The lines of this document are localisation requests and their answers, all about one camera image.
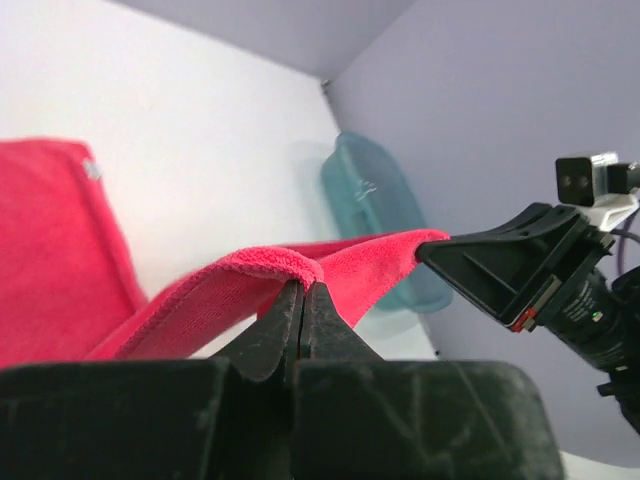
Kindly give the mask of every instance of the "lavender wall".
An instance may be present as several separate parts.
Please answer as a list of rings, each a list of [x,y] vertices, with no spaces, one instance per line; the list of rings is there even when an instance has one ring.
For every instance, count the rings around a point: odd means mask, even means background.
[[[433,226],[485,230],[531,202],[555,202],[560,155],[640,158],[639,25],[634,1],[420,0],[329,98],[342,128],[398,158]],[[460,298],[427,320],[445,357],[524,368],[564,450],[640,463],[640,439],[595,392],[606,377],[551,335],[510,334]]]

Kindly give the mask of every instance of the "red towel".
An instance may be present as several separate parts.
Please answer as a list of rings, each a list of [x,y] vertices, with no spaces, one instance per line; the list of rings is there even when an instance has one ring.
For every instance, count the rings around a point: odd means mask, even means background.
[[[151,302],[77,143],[0,143],[0,367],[186,357],[269,302],[289,279],[324,281],[342,318],[364,313],[417,265],[434,230],[232,253]]]

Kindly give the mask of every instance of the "camera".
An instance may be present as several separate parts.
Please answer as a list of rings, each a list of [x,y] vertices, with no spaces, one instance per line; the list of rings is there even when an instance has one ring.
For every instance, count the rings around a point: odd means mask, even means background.
[[[620,163],[615,152],[556,160],[558,200],[566,205],[597,207],[612,196],[635,193],[640,165]]]

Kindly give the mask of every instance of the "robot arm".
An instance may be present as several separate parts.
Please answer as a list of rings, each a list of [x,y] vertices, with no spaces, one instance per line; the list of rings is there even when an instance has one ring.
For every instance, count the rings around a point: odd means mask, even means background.
[[[638,209],[640,168],[617,155],[559,159],[563,205],[532,204],[493,230],[422,245],[418,258],[514,333],[546,327],[611,382],[640,434],[640,267],[608,289],[595,268]]]

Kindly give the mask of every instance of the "translucent teal container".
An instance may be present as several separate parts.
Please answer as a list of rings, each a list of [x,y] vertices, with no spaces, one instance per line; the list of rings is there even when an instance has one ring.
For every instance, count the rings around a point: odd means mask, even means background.
[[[404,175],[380,145],[343,132],[324,162],[322,185],[343,238],[426,228]],[[438,275],[419,265],[376,307],[435,312],[451,303],[453,292]]]

